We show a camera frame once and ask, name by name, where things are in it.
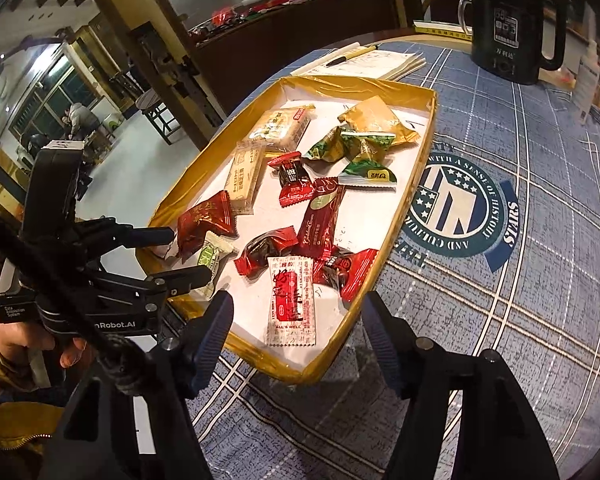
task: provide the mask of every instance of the metal screw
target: metal screw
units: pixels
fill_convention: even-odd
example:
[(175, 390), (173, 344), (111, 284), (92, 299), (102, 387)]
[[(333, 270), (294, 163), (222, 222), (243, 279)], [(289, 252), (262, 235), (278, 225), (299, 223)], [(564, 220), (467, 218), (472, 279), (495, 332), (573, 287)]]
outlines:
[(176, 349), (179, 344), (180, 344), (180, 340), (177, 337), (168, 337), (167, 339), (164, 339), (160, 343), (160, 346), (162, 348), (164, 348), (165, 350), (169, 351), (169, 350)]
[(487, 359), (487, 361), (490, 363), (494, 363), (500, 358), (500, 354), (491, 348), (487, 348), (486, 350), (482, 351), (482, 357)]
[(428, 337), (419, 337), (416, 339), (416, 346), (420, 350), (431, 350), (433, 348), (433, 341)]

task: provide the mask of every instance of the tablecloth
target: tablecloth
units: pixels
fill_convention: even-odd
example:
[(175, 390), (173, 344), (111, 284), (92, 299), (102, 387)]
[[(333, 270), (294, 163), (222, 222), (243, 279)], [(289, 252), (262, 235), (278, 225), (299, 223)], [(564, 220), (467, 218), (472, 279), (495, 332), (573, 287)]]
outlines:
[[(449, 351), (496, 348), (566, 478), (600, 446), (600, 126), (577, 125), (568, 94), (504, 81), (467, 54), (381, 48), (426, 56), (401, 81), (433, 88), (440, 108), (376, 290)], [(461, 403), (458, 394), (449, 407), (439, 479), (451, 474)], [(359, 323), (312, 386), (287, 386), (223, 351), (189, 409), (216, 479), (357, 480), (381, 477), (407, 405), (384, 384)]]

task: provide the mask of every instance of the black kettle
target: black kettle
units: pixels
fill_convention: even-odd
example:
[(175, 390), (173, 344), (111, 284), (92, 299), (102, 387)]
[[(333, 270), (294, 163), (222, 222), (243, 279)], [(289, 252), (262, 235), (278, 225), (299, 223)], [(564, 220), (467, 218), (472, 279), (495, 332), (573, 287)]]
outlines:
[[(556, 9), (554, 57), (542, 55), (544, 2)], [(464, 7), (472, 4), (472, 33), (464, 24)], [(458, 19), (466, 34), (472, 34), (471, 59), (479, 67), (501, 78), (533, 85), (540, 68), (558, 70), (564, 59), (566, 0), (460, 0)]]

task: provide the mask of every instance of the glass mug handle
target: glass mug handle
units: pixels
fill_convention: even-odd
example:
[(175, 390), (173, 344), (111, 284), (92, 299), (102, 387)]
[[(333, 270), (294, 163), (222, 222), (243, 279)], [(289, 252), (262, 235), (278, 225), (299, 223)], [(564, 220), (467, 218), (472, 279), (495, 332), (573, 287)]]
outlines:
[(460, 2), (458, 3), (458, 23), (460, 23), (460, 27), (462, 27), (462, 31), (470, 36), (471, 33), (469, 32), (469, 29), (466, 28), (466, 23), (464, 22), (464, 8), (466, 7), (466, 4), (470, 4), (471, 0), (460, 0)]

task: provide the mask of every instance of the human hand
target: human hand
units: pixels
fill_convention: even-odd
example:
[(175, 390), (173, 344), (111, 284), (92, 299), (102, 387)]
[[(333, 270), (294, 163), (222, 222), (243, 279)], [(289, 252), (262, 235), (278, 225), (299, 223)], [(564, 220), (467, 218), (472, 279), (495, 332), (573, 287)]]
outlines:
[[(56, 340), (42, 325), (35, 322), (0, 323), (0, 355), (17, 365), (29, 363), (27, 348), (35, 350), (52, 350)], [(87, 346), (87, 342), (79, 337), (73, 340), (62, 351), (60, 365), (69, 368), (75, 365)]]

